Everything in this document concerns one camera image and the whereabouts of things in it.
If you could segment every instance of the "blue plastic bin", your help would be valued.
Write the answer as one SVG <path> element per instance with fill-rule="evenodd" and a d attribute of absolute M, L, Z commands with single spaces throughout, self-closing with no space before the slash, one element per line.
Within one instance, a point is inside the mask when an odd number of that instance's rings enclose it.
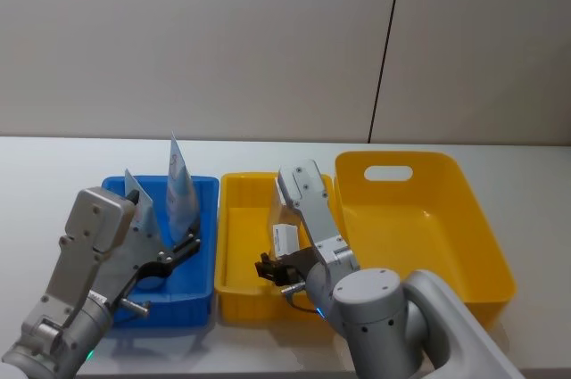
<path fill-rule="evenodd" d="M 172 246 L 166 211 L 166 176 L 135 176 L 153 198 L 154 210 L 161 227 L 162 240 Z M 214 264 L 216 259 L 219 181 L 214 177 L 192 177 L 200 202 L 200 250 L 179 265 L 165 283 L 157 289 L 144 291 L 135 288 L 129 299 L 151 302 L 147 319 L 127 321 L 133 314 L 119 309 L 115 315 L 117 327 L 192 327 L 206 325 L 211 313 Z M 101 186 L 125 195 L 124 177 L 107 177 Z"/>

